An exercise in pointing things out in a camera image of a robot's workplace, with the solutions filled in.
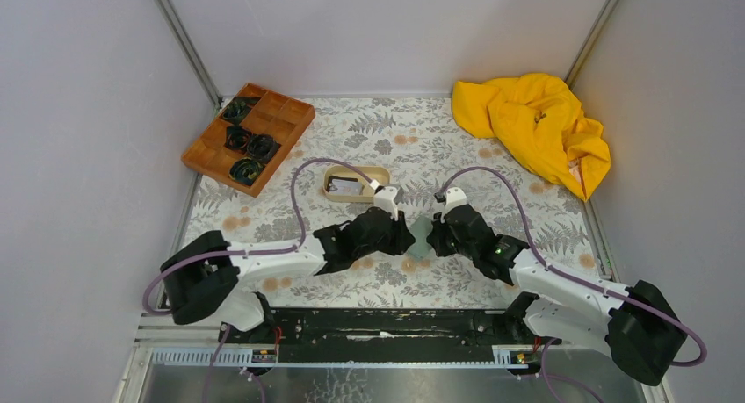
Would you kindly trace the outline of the green card holder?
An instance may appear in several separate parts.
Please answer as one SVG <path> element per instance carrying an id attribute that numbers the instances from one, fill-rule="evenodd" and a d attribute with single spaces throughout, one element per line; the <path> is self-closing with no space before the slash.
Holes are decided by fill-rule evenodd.
<path id="1" fill-rule="evenodd" d="M 425 215 L 420 215 L 410 226 L 409 231 L 414 237 L 414 243 L 407 250 L 407 255 L 416 261 L 425 259 L 432 250 L 427 238 L 433 229 L 432 220 Z"/>

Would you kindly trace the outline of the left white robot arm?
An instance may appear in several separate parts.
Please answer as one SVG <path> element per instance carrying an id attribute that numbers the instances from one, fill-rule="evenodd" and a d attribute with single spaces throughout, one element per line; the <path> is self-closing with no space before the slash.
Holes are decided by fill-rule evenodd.
<path id="1" fill-rule="evenodd" d="M 160 267 L 168 315 L 179 326 L 210 320 L 228 324 L 251 342 L 264 341 L 272 331 L 271 307 L 250 287 L 267 278 L 337 273 L 375 253 L 404 254 L 415 239 L 398 207 L 400 194 L 393 185 L 378 187 L 365 212 L 317 229 L 299 245 L 230 242 L 219 230 L 202 234 Z"/>

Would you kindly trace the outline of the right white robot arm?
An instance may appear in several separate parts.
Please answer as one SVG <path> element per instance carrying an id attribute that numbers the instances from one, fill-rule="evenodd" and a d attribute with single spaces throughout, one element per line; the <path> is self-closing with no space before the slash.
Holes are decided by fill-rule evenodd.
<path id="1" fill-rule="evenodd" d="M 592 279 L 543 263 L 529 243 L 496 234 L 462 189 L 451 187 L 435 199 L 444 206 L 427 238 L 436 255 L 464 256 L 483 276 L 521 291 L 503 321 L 509 339 L 560 339 L 608 356 L 642 384 L 662 382 L 688 335 L 655 285 Z"/>

